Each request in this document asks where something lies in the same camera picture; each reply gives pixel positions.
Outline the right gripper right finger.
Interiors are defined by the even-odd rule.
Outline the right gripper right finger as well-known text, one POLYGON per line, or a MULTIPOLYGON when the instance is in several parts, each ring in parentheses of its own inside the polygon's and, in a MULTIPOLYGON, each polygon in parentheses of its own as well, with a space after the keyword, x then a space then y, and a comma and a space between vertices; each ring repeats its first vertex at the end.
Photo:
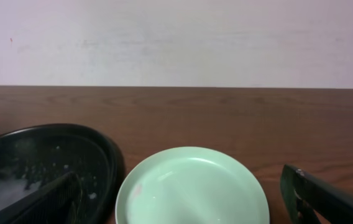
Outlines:
POLYGON ((294 224, 320 224, 317 214, 330 223, 353 223, 353 196, 302 169, 284 165, 280 190, 294 224))

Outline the black round tray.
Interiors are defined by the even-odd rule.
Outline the black round tray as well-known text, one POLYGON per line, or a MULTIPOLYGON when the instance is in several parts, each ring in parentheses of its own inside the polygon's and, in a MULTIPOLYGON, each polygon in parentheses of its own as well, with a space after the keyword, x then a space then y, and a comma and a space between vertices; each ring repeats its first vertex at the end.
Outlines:
POLYGON ((82 184, 79 223, 105 223, 125 174, 121 151, 109 137, 77 124, 0 135, 0 210, 69 172, 82 184))

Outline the light green plate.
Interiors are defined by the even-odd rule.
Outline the light green plate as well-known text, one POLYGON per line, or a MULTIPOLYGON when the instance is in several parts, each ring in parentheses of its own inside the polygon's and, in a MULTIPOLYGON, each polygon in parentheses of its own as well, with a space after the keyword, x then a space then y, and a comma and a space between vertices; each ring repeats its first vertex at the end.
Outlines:
POLYGON ((264 190, 227 154, 176 147, 136 165, 119 189, 117 224, 269 224, 264 190))

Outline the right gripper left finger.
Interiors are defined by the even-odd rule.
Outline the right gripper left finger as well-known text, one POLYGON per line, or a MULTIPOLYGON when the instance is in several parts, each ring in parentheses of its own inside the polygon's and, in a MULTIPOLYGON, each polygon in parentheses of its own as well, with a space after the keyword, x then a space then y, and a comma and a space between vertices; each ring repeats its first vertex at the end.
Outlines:
POLYGON ((69 172, 0 210, 0 224, 76 224, 81 211, 82 184, 69 172))

